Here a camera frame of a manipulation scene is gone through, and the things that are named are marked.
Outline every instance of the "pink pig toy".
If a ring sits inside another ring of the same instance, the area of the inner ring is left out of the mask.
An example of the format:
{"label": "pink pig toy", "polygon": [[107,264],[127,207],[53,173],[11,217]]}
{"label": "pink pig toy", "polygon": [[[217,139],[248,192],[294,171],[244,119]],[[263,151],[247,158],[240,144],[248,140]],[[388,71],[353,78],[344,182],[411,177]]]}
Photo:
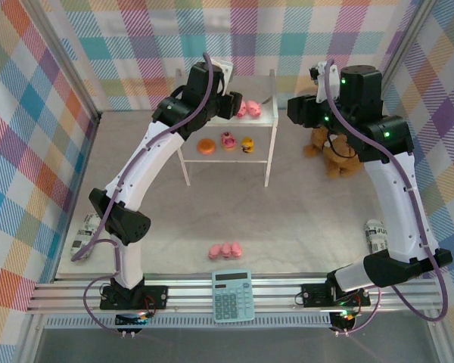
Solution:
{"label": "pink pig toy", "polygon": [[216,259],[217,257],[220,256],[221,252],[222,252],[222,247],[219,244],[214,244],[209,250],[209,258]]}
{"label": "pink pig toy", "polygon": [[246,103],[247,112],[253,117],[260,116],[260,104],[255,101],[247,101]]}
{"label": "pink pig toy", "polygon": [[237,117],[244,116],[246,112],[247,112],[247,106],[246,106],[244,100],[242,100],[241,108],[239,108],[239,112],[237,112]]}
{"label": "pink pig toy", "polygon": [[230,257],[231,254],[232,254],[232,251],[230,248],[230,244],[224,243],[222,245],[222,256],[224,256],[224,258],[227,259]]}
{"label": "pink pig toy", "polygon": [[242,256],[242,247],[241,245],[239,244],[239,242],[234,242],[232,244],[232,255],[234,257],[240,257]]}

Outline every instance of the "white shelf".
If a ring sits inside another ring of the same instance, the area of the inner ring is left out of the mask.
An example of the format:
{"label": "white shelf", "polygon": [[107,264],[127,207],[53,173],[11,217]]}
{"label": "white shelf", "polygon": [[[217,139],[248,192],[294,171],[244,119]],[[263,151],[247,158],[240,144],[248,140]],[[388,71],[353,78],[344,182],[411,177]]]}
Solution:
{"label": "white shelf", "polygon": [[[185,71],[176,70],[175,87],[185,85],[188,75]],[[272,153],[275,134],[278,128],[278,102],[275,90],[275,73],[268,76],[234,76],[229,82],[227,92],[241,93],[245,101],[252,100],[261,104],[261,116],[232,117],[231,119],[212,118],[205,127],[190,135],[187,142],[178,150],[185,182],[190,185],[186,163],[263,163],[265,164],[264,186],[269,184]],[[220,135],[231,132],[237,139],[235,150],[224,150],[220,144]],[[254,141],[254,152],[242,152],[241,142],[244,137]],[[210,138],[216,143],[216,151],[203,155],[197,151],[197,144],[202,138]]]}
{"label": "white shelf", "polygon": [[[237,140],[234,150],[225,150],[220,144],[220,135],[227,131],[231,132]],[[246,154],[241,149],[241,142],[245,137],[250,137],[254,141],[254,151],[251,154]],[[197,144],[202,138],[210,138],[215,141],[215,153],[203,155],[197,151]],[[204,127],[191,134],[187,142],[183,144],[183,159],[186,163],[267,163],[270,142],[271,132],[267,128],[253,126],[236,129]]]}
{"label": "white shelf", "polygon": [[[188,76],[176,70],[176,87],[186,84]],[[238,92],[244,100],[253,100],[261,104],[261,116],[252,117],[248,113],[243,117],[222,119],[213,117],[205,126],[263,126],[272,127],[278,120],[278,107],[275,100],[275,77],[272,70],[269,76],[234,76],[229,83],[228,92]]]}

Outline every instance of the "plaid wallpaper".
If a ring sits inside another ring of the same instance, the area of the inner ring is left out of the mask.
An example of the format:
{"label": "plaid wallpaper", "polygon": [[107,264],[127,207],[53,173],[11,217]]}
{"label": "plaid wallpaper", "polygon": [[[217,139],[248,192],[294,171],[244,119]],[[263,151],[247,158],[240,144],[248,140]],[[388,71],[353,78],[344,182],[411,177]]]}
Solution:
{"label": "plaid wallpaper", "polygon": [[[385,100],[410,122],[426,213],[454,258],[454,0],[438,1]],[[454,262],[447,270],[454,331]]]}
{"label": "plaid wallpaper", "polygon": [[[274,69],[278,104],[313,85],[309,68],[334,57],[339,68],[382,69],[420,0],[40,0],[102,110],[151,109],[169,94],[175,69],[207,50],[240,75]],[[60,3],[73,34],[64,32]],[[77,40],[109,104],[100,104]]]}
{"label": "plaid wallpaper", "polygon": [[1,0],[0,362],[51,268],[92,130],[19,0]]}

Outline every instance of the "teddy bear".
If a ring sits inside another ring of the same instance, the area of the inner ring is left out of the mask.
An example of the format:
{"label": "teddy bear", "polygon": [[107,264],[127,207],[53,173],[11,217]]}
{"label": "teddy bear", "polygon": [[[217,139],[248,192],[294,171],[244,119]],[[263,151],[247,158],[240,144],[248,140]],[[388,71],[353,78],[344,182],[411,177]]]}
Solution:
{"label": "teddy bear", "polygon": [[348,145],[346,135],[330,135],[330,140],[334,151],[328,140],[328,129],[324,126],[313,129],[311,144],[305,146],[304,153],[308,157],[315,157],[322,152],[325,158],[326,174],[330,178],[337,178],[340,175],[348,177],[362,168],[363,164],[355,150]]}

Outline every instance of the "yellow duck toy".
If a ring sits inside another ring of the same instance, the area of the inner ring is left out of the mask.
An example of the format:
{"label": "yellow duck toy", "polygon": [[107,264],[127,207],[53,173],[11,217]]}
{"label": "yellow duck toy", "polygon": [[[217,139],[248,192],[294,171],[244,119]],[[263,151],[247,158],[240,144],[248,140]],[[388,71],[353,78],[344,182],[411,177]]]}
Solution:
{"label": "yellow duck toy", "polygon": [[252,153],[254,151],[254,141],[252,138],[242,139],[242,151],[245,153]]}

